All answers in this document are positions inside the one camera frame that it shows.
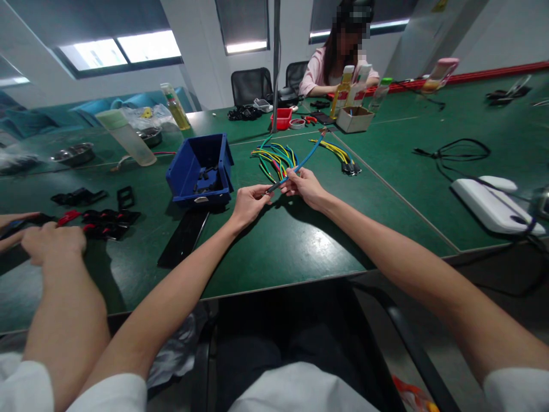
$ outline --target white mouse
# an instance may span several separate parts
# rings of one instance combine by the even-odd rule
[[[496,189],[499,189],[502,192],[512,193],[512,192],[516,192],[516,190],[518,189],[518,187],[513,181],[509,179],[504,179],[502,177],[481,176],[479,177],[479,179],[485,181],[486,183],[491,184]]]

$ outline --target white power strip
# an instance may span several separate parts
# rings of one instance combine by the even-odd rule
[[[457,179],[450,187],[492,232],[521,233],[532,222],[532,217],[502,191],[473,179]],[[543,235],[545,228],[536,223],[532,233]]]

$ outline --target stainless steel bowl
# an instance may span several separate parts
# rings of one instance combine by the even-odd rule
[[[96,154],[92,147],[92,143],[80,143],[60,150],[51,157],[51,160],[65,166],[76,167],[95,158]]]
[[[158,146],[162,142],[162,128],[151,127],[137,132],[148,147]]]

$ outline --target pink bottle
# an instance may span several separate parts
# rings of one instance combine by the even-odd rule
[[[454,57],[447,57],[440,59],[437,63],[429,78],[425,81],[425,84],[421,88],[423,94],[432,94],[441,87],[444,87],[448,78],[457,68],[459,59]]]

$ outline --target long black hair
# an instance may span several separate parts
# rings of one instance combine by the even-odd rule
[[[363,32],[373,19],[373,6],[375,0],[342,0],[337,7],[337,18],[332,24],[330,36],[324,44],[324,83],[329,84],[330,74],[337,61],[337,38],[342,29],[345,32]],[[355,44],[352,50],[345,56],[344,65],[358,63],[359,44]]]

